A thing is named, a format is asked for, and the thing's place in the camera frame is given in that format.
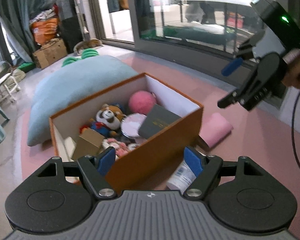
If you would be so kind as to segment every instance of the green toy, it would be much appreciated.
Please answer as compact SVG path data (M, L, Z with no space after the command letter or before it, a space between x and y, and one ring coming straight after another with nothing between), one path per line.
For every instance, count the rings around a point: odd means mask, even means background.
M99 53L95 50L95 49L84 49L83 52L82 52L82 55L81 55L81 59L85 59L85 58L88 58L88 57L94 57L94 56L99 56ZM69 58L66 58L63 63L62 63L62 66L66 66L66 65L69 65L73 62L76 62L80 60L80 58L76 58L76 57L69 57Z
M69 65L69 64L71 64L71 63L73 63L73 62L76 62L76 61L78 61L78 60L79 60L79 58L76 58L76 57L68 57L68 58L66 58L66 59L63 61L62 67L66 66L66 65Z
M34 63L22 63L18 69L22 70L24 73L29 72L30 70L33 70L35 68Z
M81 55L81 59L94 56L99 56L99 53L95 49L84 49Z

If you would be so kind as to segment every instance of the white bottle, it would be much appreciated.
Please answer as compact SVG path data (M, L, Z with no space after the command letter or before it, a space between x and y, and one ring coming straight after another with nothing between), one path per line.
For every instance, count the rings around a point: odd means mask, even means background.
M173 175L167 182L167 187L171 190L180 190L181 194L190 186L195 180L195 175L186 164L185 160L179 165Z

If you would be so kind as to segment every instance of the stuffed animal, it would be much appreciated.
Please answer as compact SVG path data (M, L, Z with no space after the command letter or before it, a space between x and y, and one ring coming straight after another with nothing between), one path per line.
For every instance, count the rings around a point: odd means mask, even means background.
M133 113L147 115L157 103L154 93L147 91L135 92L129 99L129 108Z
M103 139L102 147L107 149L112 146L115 149L115 155L118 157L125 156L130 151L125 143L119 142L114 138Z
M119 0L120 8L129 10L128 0Z
M121 121L126 115L123 114L120 105L104 104L96 115L96 122L92 122L90 128L104 137L114 137L120 128Z

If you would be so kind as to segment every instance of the orange bag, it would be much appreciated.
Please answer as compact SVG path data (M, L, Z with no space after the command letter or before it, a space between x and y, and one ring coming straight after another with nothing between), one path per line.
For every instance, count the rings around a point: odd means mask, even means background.
M52 18L43 22L35 22L31 25L36 43L43 45L55 38L58 27L58 19Z

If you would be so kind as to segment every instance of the blue gripper pad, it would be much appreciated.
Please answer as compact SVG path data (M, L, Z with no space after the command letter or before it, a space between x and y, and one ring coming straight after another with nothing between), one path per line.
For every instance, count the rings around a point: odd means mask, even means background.
M239 57L231 61L228 65L226 65L222 70L221 74L225 77L230 76L233 71L239 68L243 63L243 58Z
M201 172L203 172L203 167L202 167L200 157L197 156L196 153L193 152L192 149L189 148L189 147L185 148L185 150L183 152L183 155L184 155L184 159L185 159L186 164L189 166L189 168L194 173L194 175L196 177L198 177L198 175Z
M97 170L102 176L105 176L108 173L111 166L115 162L115 149L113 147L111 148L112 148L111 150L106 149L105 151L108 152L106 152L105 154L104 152L101 153L101 155L104 154L104 156L102 156L98 162Z

